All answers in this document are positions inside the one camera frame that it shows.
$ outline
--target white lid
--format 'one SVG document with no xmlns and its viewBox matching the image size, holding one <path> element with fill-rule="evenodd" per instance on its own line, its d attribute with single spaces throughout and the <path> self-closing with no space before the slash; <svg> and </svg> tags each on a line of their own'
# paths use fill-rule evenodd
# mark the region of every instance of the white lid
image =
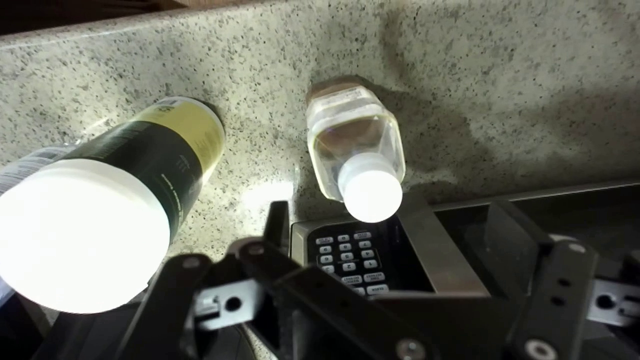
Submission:
<svg viewBox="0 0 640 360">
<path fill-rule="evenodd" d="M 3 277 L 0 277 L 0 308 L 5 306 L 5 302 L 7 302 L 13 294 L 14 294 L 14 290 L 13 290 L 7 281 L 3 281 Z"/>
<path fill-rule="evenodd" d="M 346 209 L 361 222 L 383 222 L 403 204 L 403 186 L 377 152 L 356 153 L 341 167 L 338 187 Z"/>
<path fill-rule="evenodd" d="M 63 159 L 0 196 L 0 275 L 61 312 L 133 300 L 165 260 L 169 217 L 128 171 Z"/>
</svg>

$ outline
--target speckled countertop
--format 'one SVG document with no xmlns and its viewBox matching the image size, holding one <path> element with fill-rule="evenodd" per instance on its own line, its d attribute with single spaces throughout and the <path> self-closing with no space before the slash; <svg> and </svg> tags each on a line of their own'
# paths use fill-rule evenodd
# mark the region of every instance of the speckled countertop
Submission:
<svg viewBox="0 0 640 360">
<path fill-rule="evenodd" d="M 364 76 L 434 201 L 640 173 L 638 0 L 291 0 L 0 38 L 0 163 L 165 94 L 218 105 L 228 149 L 172 252 L 220 255 L 270 199 L 331 215 L 304 96 Z"/>
</svg>

